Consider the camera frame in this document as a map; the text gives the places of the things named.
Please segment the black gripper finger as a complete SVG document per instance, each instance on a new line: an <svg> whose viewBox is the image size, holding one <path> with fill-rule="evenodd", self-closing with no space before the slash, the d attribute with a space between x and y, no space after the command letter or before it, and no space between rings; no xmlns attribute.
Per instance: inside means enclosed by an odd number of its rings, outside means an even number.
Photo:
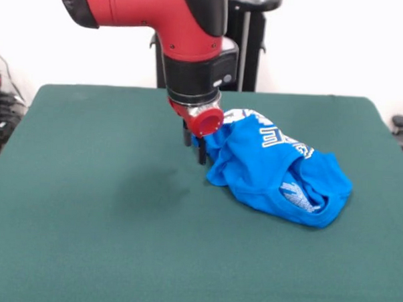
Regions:
<svg viewBox="0 0 403 302"><path fill-rule="evenodd" d="M198 139L198 163L205 165L207 162L207 146L203 137Z"/></svg>
<svg viewBox="0 0 403 302"><path fill-rule="evenodd" d="M188 129L188 126L187 126L185 120L182 121L182 127L183 127L183 135L182 135L182 137L183 137L184 145L186 147L190 147L190 146L192 146L192 137L191 137L192 133Z"/></svg>

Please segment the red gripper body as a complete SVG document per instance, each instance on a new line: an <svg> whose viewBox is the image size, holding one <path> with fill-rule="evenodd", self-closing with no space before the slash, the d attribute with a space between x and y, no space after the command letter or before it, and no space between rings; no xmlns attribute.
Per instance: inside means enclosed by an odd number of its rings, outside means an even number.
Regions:
<svg viewBox="0 0 403 302"><path fill-rule="evenodd" d="M184 106L173 100L169 100L169 104L197 138L214 134L223 124L224 111L220 108L220 99L199 106Z"/></svg>

